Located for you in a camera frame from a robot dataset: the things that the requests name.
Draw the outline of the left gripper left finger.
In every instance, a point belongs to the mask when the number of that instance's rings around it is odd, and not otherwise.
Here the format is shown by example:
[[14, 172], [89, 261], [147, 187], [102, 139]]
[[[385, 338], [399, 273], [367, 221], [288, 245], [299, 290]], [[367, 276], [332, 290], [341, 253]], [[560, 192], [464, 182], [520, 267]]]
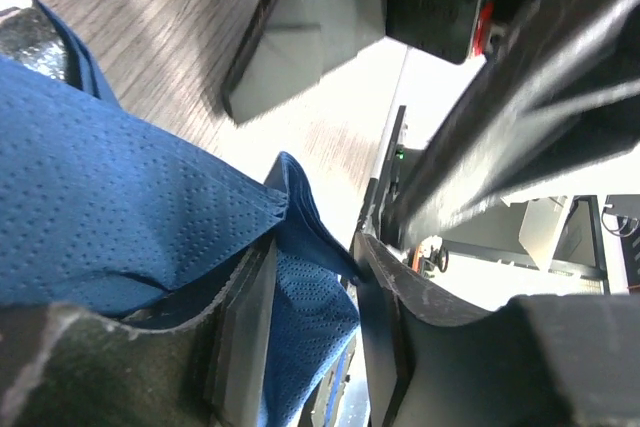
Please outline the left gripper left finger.
[[254, 426], [276, 280], [270, 236], [126, 320], [122, 426]]

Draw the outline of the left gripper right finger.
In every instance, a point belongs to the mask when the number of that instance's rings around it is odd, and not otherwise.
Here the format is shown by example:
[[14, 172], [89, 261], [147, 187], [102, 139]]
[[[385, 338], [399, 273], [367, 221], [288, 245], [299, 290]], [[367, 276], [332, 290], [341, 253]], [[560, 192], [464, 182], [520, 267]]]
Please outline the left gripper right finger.
[[515, 307], [464, 301], [368, 234], [354, 255], [371, 425], [514, 425]]

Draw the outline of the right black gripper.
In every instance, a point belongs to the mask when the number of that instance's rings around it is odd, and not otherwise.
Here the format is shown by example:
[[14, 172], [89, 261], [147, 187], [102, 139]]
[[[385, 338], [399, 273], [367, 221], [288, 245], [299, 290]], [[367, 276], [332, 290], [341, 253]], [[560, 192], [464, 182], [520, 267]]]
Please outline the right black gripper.
[[639, 143], [639, 0], [260, 0], [222, 83], [248, 122], [386, 34], [484, 66], [381, 211], [412, 247]]

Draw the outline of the blue paper napkin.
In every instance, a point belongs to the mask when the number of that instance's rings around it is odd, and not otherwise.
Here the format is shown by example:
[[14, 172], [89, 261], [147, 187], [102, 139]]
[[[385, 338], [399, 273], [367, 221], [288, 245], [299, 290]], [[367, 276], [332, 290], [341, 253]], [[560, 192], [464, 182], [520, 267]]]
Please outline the blue paper napkin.
[[355, 273], [300, 164], [265, 183], [124, 111], [39, 2], [1, 11], [1, 301], [129, 314], [267, 232], [277, 276], [258, 422], [286, 426], [351, 340]]

